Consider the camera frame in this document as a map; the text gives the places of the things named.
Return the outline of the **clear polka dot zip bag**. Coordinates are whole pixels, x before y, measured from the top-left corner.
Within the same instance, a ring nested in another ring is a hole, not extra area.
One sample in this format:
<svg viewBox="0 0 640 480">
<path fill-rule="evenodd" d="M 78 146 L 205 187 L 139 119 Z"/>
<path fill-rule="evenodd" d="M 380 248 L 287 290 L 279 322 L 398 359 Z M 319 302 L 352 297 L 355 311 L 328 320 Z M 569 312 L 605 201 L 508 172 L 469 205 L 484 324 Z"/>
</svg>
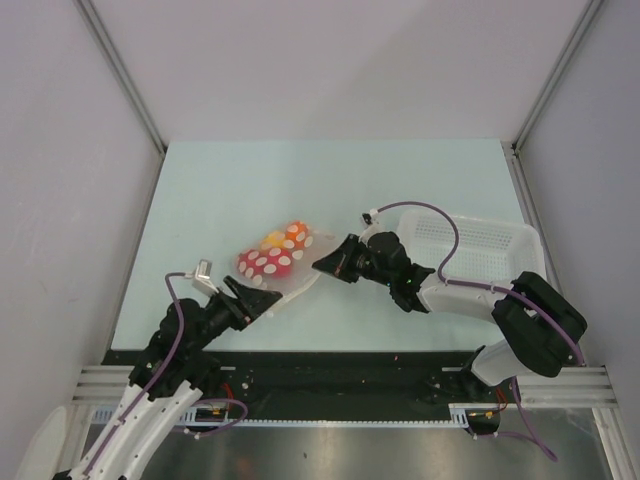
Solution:
<svg viewBox="0 0 640 480">
<path fill-rule="evenodd" d="M 235 256 L 233 275 L 249 287 L 280 292 L 277 310 L 312 287 L 320 276 L 312 264 L 337 246 L 333 233 L 307 222 L 281 223 Z"/>
</svg>

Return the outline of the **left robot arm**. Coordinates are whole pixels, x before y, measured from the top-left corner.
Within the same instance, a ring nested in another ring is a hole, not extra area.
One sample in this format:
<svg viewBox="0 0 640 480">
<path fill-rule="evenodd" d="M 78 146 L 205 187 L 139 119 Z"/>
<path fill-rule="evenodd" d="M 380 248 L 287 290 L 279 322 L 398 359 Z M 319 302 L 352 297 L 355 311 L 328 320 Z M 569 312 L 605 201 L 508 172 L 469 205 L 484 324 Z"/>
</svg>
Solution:
<svg viewBox="0 0 640 480">
<path fill-rule="evenodd" d="M 242 331 L 274 307 L 278 291 L 232 277 L 206 305 L 171 291 L 166 315 L 141 352 L 118 406 L 98 439 L 58 479 L 138 479 L 180 417 L 221 387 L 221 363 L 205 347 L 226 330 Z"/>
</svg>

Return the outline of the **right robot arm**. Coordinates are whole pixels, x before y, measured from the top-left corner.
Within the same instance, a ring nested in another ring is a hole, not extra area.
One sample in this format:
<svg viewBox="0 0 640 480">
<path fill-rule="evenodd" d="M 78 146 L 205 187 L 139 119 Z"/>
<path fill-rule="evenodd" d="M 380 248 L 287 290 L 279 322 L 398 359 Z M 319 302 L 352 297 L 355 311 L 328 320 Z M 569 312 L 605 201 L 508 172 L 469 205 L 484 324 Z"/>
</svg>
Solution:
<svg viewBox="0 0 640 480">
<path fill-rule="evenodd" d="M 502 340 L 480 347 L 462 369 L 462 391 L 473 401 L 486 400 L 498 384 L 523 373 L 554 378 L 584 361 L 578 350 L 587 329 L 584 316 L 535 272 L 488 284 L 446 279 L 413 262 L 392 232 L 367 240 L 350 234 L 312 267 L 346 283 L 364 278 L 383 285 L 405 312 L 452 313 L 495 324 Z"/>
</svg>

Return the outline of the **red fake fruit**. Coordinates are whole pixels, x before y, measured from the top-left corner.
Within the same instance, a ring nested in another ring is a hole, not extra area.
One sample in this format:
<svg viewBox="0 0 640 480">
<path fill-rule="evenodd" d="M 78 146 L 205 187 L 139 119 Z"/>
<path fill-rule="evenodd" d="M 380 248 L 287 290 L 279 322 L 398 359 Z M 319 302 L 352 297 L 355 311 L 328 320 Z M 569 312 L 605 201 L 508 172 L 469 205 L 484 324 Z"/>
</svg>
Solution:
<svg viewBox="0 0 640 480">
<path fill-rule="evenodd" d="M 237 257 L 235 266 L 241 277 L 255 286 L 261 286 L 269 280 L 288 277 L 293 269 L 293 257 L 280 248 L 250 249 Z"/>
</svg>

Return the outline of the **orange fake fruit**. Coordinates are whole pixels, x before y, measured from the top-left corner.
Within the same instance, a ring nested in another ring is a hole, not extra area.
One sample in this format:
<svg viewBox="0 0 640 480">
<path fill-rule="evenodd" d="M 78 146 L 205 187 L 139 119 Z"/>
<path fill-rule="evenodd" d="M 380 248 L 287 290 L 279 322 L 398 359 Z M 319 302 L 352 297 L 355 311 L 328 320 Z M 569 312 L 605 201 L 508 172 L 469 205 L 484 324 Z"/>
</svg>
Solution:
<svg viewBox="0 0 640 480">
<path fill-rule="evenodd" d="M 307 240 L 310 238 L 310 229 L 302 221 L 291 222 L 284 230 L 283 247 L 290 251 L 304 250 L 307 248 Z"/>
</svg>

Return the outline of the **yellow fake fruit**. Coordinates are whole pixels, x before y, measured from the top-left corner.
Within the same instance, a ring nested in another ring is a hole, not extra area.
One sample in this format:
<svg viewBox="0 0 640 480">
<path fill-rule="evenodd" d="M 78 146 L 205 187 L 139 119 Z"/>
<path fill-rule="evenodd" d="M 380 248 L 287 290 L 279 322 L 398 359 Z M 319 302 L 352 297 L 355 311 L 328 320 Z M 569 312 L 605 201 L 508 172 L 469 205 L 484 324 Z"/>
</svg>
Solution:
<svg viewBox="0 0 640 480">
<path fill-rule="evenodd" d="M 268 235 L 266 235 L 260 241 L 260 249 L 261 250 L 270 250 L 272 248 L 280 248 L 284 247 L 284 242 L 286 240 L 286 234 L 282 231 L 272 231 Z"/>
</svg>

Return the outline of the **white perforated plastic basket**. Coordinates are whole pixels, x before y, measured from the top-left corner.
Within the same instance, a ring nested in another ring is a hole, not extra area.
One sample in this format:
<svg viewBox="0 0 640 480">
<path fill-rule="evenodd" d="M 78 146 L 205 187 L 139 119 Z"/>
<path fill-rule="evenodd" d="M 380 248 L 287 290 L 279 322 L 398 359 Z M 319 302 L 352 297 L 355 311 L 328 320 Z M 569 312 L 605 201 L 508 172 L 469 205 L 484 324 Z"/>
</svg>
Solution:
<svg viewBox="0 0 640 480">
<path fill-rule="evenodd" d="M 396 230 L 410 259 L 441 269 L 426 280 L 426 296 L 459 304 L 483 301 L 489 305 L 505 297 L 493 286 L 510 289 L 523 272 L 546 278 L 538 232 L 523 223 L 456 216 L 447 221 L 427 209 L 404 212 Z"/>
</svg>

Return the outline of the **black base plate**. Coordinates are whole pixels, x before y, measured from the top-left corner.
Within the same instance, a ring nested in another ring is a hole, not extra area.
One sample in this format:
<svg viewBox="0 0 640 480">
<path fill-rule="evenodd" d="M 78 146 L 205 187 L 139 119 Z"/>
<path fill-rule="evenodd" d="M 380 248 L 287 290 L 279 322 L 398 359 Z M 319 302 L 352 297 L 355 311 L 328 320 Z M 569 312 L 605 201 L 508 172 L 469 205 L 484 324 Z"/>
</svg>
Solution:
<svg viewBox="0 0 640 480">
<path fill-rule="evenodd" d="M 508 381 L 463 378 L 469 351 L 206 353 L 220 361 L 221 382 L 204 398 L 239 400 L 249 418 L 417 420 L 451 403 L 513 401 Z"/>
</svg>

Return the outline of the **right aluminium side rail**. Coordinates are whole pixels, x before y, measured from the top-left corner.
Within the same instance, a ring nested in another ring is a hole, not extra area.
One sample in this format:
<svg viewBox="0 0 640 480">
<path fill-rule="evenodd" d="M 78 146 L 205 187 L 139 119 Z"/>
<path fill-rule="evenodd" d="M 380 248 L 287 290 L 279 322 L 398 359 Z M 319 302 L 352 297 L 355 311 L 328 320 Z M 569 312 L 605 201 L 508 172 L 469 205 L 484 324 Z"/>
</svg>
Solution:
<svg viewBox="0 0 640 480">
<path fill-rule="evenodd" d="M 532 195 L 529 182 L 525 176 L 525 171 L 518 152 L 508 143 L 501 144 L 506 165 L 509 170 L 511 181 L 518 199 L 519 208 L 521 210 L 524 221 L 532 226 L 539 234 L 540 243 L 543 250 L 545 262 L 547 282 L 559 293 L 563 294 L 563 288 L 560 284 L 558 272 L 551 258 L 547 238 L 543 229 L 543 225 L 538 213 L 537 206 Z"/>
</svg>

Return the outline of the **left aluminium frame post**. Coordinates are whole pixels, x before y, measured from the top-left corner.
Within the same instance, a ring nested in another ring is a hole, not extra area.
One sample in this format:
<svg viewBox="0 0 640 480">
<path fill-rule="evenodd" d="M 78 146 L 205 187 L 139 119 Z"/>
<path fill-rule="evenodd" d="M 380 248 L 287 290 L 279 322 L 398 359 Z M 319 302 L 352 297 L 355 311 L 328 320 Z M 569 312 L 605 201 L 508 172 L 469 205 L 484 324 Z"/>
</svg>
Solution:
<svg viewBox="0 0 640 480">
<path fill-rule="evenodd" d="M 153 120 L 95 3 L 90 0 L 73 0 L 72 3 L 85 23 L 107 67 L 114 76 L 116 83 L 121 89 L 124 98 L 129 103 L 147 138 L 152 143 L 158 155 L 164 158 L 168 147 L 162 140 L 156 122 Z"/>
</svg>

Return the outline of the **aluminium frame post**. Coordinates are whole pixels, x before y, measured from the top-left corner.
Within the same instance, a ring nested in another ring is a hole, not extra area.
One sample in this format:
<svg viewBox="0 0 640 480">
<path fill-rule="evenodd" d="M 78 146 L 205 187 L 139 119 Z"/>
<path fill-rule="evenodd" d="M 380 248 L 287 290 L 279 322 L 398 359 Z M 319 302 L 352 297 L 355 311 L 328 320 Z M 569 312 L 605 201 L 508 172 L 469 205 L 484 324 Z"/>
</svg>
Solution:
<svg viewBox="0 0 640 480">
<path fill-rule="evenodd" d="M 73 0 L 72 3 L 85 23 L 107 67 L 114 76 L 116 83 L 121 89 L 124 98 L 129 103 L 147 138 L 152 143 L 158 155 L 164 158 L 168 147 L 162 140 L 156 122 L 153 120 L 95 3 L 90 0 Z"/>
<path fill-rule="evenodd" d="M 543 82 L 541 90 L 537 94 L 517 134 L 511 141 L 511 148 L 516 154 L 525 146 L 534 128 L 539 123 L 556 90 L 560 87 L 561 82 L 572 63 L 576 60 L 584 42 L 595 27 L 598 17 L 602 14 L 607 4 L 608 1 L 605 0 L 589 0 L 586 2 Z"/>
</svg>

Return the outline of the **right aluminium frame post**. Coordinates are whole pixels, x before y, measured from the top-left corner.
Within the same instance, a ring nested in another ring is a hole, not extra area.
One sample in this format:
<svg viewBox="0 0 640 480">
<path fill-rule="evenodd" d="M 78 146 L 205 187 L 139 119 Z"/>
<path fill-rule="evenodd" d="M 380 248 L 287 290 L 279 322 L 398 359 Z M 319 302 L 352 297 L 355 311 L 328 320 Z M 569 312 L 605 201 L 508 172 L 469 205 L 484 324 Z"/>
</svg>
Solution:
<svg viewBox="0 0 640 480">
<path fill-rule="evenodd" d="M 602 14 L 607 4 L 608 1 L 605 0 L 589 0 L 586 2 L 543 82 L 541 90 L 537 94 L 517 134 L 511 141 L 511 148 L 516 154 L 525 146 L 534 128 L 539 123 L 556 90 L 560 87 L 561 82 L 572 63 L 576 60 L 584 42 L 595 27 L 598 17 Z"/>
</svg>

